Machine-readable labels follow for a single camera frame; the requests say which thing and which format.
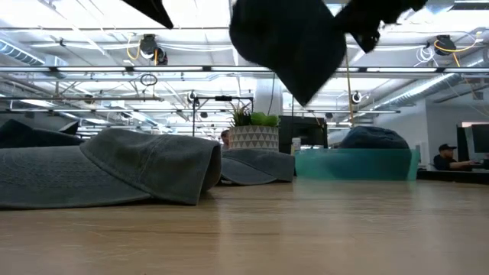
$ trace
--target man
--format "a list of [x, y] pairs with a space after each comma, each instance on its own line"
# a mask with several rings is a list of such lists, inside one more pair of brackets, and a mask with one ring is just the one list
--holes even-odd
[[227, 150], [229, 149], [229, 130], [224, 130], [221, 133], [221, 139], [222, 139], [222, 150]]
[[457, 147], [442, 144], [438, 148], [440, 154], [433, 158], [435, 168], [439, 171], [470, 171], [474, 162], [471, 160], [458, 162], [453, 158], [454, 149], [457, 149]]

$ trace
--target cap brim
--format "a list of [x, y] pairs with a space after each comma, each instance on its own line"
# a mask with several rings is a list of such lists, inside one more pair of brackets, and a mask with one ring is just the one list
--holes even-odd
[[239, 185], [261, 185], [277, 180], [270, 174], [261, 172], [237, 160], [222, 158], [222, 178]]
[[150, 197], [98, 168], [78, 146], [0, 150], [0, 208], [91, 207]]

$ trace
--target exposed ceiling pipe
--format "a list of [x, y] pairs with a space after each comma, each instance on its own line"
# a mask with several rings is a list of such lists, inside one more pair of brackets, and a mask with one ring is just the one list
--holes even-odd
[[[487, 67], [489, 66], [488, 48], [478, 50], [475, 53], [461, 60], [462, 67]], [[424, 79], [413, 82], [402, 89], [397, 90], [389, 94], [386, 98], [382, 99], [379, 103], [370, 104], [362, 109], [364, 110], [378, 110], [387, 108], [390, 105], [403, 106], [413, 104], [419, 99], [423, 99], [427, 96], [433, 95], [443, 89], [447, 89], [450, 86], [456, 86], [463, 80], [460, 73], [446, 73], [440, 76]]]
[[[0, 53], [7, 57], [16, 59], [29, 66], [67, 66], [68, 63], [59, 57], [37, 53], [25, 45], [10, 40], [7, 36], [0, 34]], [[65, 73], [45, 73], [47, 76], [54, 76], [56, 79], [62, 79]]]
[[80, 34], [85, 39], [85, 41], [87, 41], [89, 44], [91, 44], [92, 46], [94, 46], [95, 48], [97, 48], [97, 50], [99, 50], [104, 56], [108, 57], [114, 63], [119, 64], [119, 62], [117, 62], [117, 60], [115, 60], [114, 57], [112, 57], [110, 54], [108, 54], [107, 52], [105, 52], [105, 50], [103, 50], [97, 43], [95, 43], [95, 41], [93, 41], [92, 39], [90, 39], [89, 37], [87, 37], [74, 23], [72, 23], [72, 21], [70, 19], [64, 17], [64, 15], [62, 15], [59, 11], [57, 11], [56, 10], [56, 6], [54, 6], [51, 2], [46, 2], [44, 0], [38, 0], [38, 1], [44, 7], [50, 9], [52, 12], [54, 12], [55, 14], [57, 14], [58, 16], [60, 16], [67, 24], [71, 25], [71, 28], [72, 28], [73, 31], [75, 31], [76, 33]]
[[[36, 85], [32, 85], [28, 82], [25, 82], [25, 81], [22, 81], [22, 80], [19, 80], [13, 76], [9, 76], [8, 74], [5, 74], [5, 73], [0, 73], [0, 78], [4, 78], [8, 81], [10, 81], [12, 84], [15, 84], [16, 87], [18, 88], [22, 88], [25, 92], [29, 92], [30, 94], [35, 94], [35, 95], [38, 95], [38, 96], [48, 96], [48, 97], [51, 97], [51, 96], [56, 96], [55, 92], [52, 92], [48, 89], [43, 89], [41, 87], [38, 87]], [[12, 93], [10, 92], [10, 94], [12, 96], [18, 96], [18, 93]], [[71, 102], [71, 103], [64, 103], [62, 105], [59, 105], [58, 107], [63, 107], [63, 106], [67, 106], [68, 108], [67, 109], [70, 109], [70, 108], [73, 108], [73, 110], [77, 110], [79, 108], [88, 108], [87, 107], [87, 104], [85, 103], [82, 103], [82, 102]], [[105, 116], [102, 116], [102, 115], [98, 115], [98, 114], [95, 114], [96, 117], [99, 117], [99, 118], [103, 118], [103, 119], [107, 119]]]

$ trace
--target fluorescent light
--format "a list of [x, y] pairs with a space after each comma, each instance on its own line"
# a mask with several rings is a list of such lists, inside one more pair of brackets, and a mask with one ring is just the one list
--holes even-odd
[[358, 114], [397, 114], [399, 111], [358, 111]]
[[48, 67], [43, 66], [5, 66], [0, 67], [0, 72], [49, 72]]
[[447, 68], [446, 73], [489, 73], [489, 68]]
[[23, 103], [31, 104], [31, 105], [36, 105], [40, 107], [53, 107], [56, 106], [53, 103], [46, 102], [44, 100], [33, 100], [33, 99], [24, 99], [21, 100]]
[[350, 122], [326, 122], [327, 125], [331, 125], [331, 126], [336, 126], [336, 125], [347, 125], [347, 126], [351, 126], [351, 123]]
[[367, 68], [369, 73], [434, 73], [437, 68]]
[[57, 67], [60, 72], [124, 72], [125, 67], [104, 67], [104, 66], [90, 66], [90, 67], [75, 67], [75, 66], [61, 66]]
[[48, 109], [8, 109], [10, 112], [49, 112]]
[[261, 66], [213, 66], [216, 72], [270, 72], [270, 69]]
[[85, 118], [86, 121], [95, 123], [95, 124], [109, 124], [110, 122], [103, 120], [103, 119], [97, 119], [97, 118]]
[[136, 66], [136, 72], [185, 72], [202, 71], [201, 66]]
[[356, 67], [353, 67], [353, 68], [344, 68], [344, 67], [339, 67], [338, 69], [336, 69], [336, 72], [338, 73], [346, 73], [347, 71], [350, 71], [350, 72], [357, 72], [358, 71], [358, 68]]
[[488, 3], [489, 0], [455, 0], [455, 4], [484, 4]]

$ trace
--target wooden table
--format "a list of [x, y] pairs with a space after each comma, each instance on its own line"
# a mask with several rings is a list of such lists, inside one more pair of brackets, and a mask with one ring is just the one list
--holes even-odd
[[197, 207], [0, 211], [0, 274], [487, 275], [488, 242], [488, 186], [299, 180]]

